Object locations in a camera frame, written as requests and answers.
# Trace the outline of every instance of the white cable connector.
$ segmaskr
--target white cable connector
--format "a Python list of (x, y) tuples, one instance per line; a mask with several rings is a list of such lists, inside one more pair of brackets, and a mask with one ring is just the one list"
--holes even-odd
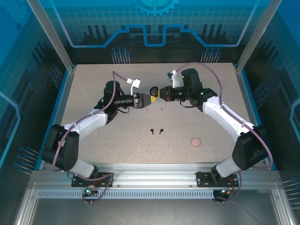
[(176, 70), (172, 70), (171, 72), (169, 72), (168, 77), (170, 81), (173, 81), (173, 88), (177, 88), (180, 86), (180, 78), (178, 77), (178, 73), (176, 72)]
[(141, 80), (139, 79), (127, 79), (127, 83), (131, 84), (131, 88), (130, 88), (130, 94), (133, 95), (133, 88), (139, 88), (140, 84), (141, 84)]

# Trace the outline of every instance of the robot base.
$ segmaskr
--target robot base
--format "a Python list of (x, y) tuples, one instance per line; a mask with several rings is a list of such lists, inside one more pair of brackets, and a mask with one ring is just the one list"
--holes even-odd
[(198, 172), (196, 173), (197, 187), (198, 188), (230, 188), (233, 186), (232, 182), (229, 180), (232, 178), (234, 180), (234, 187), (239, 186), (237, 175), (232, 174), (227, 178), (221, 180), (217, 185), (215, 184), (210, 172)]
[[(108, 175), (109, 172), (98, 172), (98, 174), (99, 174), (98, 177), (103, 177), (105, 175)], [(105, 188), (107, 183), (109, 182), (109, 178), (110, 177), (104, 178), (103, 180), (100, 180), (100, 182), (98, 182), (98, 181), (83, 180), (83, 179), (81, 179), (81, 178), (74, 175), (71, 186), (74, 187), (74, 188), (86, 188), (89, 185), (92, 185), (92, 184), (97, 182), (95, 184), (95, 187)], [(111, 188), (112, 186), (113, 186), (113, 180), (112, 180), (112, 182), (110, 183), (110, 185), (108, 187)]]

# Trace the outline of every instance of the speckled tabletop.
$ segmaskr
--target speckled tabletop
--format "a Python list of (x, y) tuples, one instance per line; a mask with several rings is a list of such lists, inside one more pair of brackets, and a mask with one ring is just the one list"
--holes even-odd
[[(181, 65), (78, 65), (62, 124), (76, 121), (93, 109), (103, 96), (106, 82), (113, 79), (113, 70), (125, 78), (139, 78), (142, 82), (136, 92), (148, 94), (153, 86), (162, 88), (171, 85), (166, 73)], [(207, 65), (221, 80), (223, 101), (249, 120), (232, 63)], [(201, 66), (190, 68), (198, 71), (203, 87), (219, 93), (218, 83), (210, 71)], [(117, 80), (124, 92), (129, 94), (130, 85)], [(200, 138), (199, 147), (191, 145), (193, 137)], [(208, 115), (197, 109), (183, 108), (179, 102), (158, 99), (146, 108), (131, 108), (128, 114), (118, 113), (111, 123), (81, 141), (79, 154), (91, 163), (203, 163), (220, 162), (231, 156), (233, 148), (233, 139)]]

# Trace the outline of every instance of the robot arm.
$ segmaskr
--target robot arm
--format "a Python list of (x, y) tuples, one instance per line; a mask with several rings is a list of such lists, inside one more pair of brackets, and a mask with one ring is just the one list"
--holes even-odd
[(58, 124), (53, 125), (50, 128), (42, 152), (42, 159), (50, 164), (53, 163), (55, 153), (62, 137), (71, 127), (73, 127), (63, 142), (55, 166), (66, 172), (72, 172), (85, 178), (98, 178), (98, 168), (78, 157), (80, 141), (94, 130), (111, 122), (117, 115), (118, 108), (144, 108), (156, 100), (155, 97), (140, 93), (125, 95), (120, 88), (120, 84), (116, 82), (116, 93), (111, 105), (104, 111), (98, 113), (99, 109), (102, 109), (108, 104), (112, 94), (113, 82), (108, 82), (104, 89), (103, 101), (100, 100), (88, 116), (85, 116), (85, 119), (78, 124), (73, 122), (64, 126)]
[[(233, 138), (235, 147), (232, 156), (217, 164), (211, 169), (211, 176), (216, 184), (223, 178), (241, 170), (247, 170), (268, 156), (268, 153), (259, 140), (244, 126), (253, 129), (264, 141), (267, 139), (265, 128), (254, 126), (237, 115), (228, 106), (219, 102), (217, 94), (209, 89), (203, 88), (199, 74), (195, 69), (186, 69), (181, 72), (184, 86), (179, 87), (176, 71), (168, 73), (173, 86), (167, 86), (160, 90), (153, 87), (150, 94), (160, 97), (165, 101), (190, 101), (193, 107), (215, 119)], [(224, 109), (241, 121), (237, 122)]]

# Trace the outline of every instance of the blue glass wall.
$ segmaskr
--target blue glass wall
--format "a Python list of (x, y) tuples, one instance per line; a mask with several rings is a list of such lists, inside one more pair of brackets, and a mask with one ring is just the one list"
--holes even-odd
[(245, 66), (283, 180), (300, 179), (300, 3), (284, 0)]
[(236, 62), (269, 0), (41, 3), (74, 64)]
[(13, 224), (65, 68), (26, 1), (0, 0), (0, 15), (0, 223)]

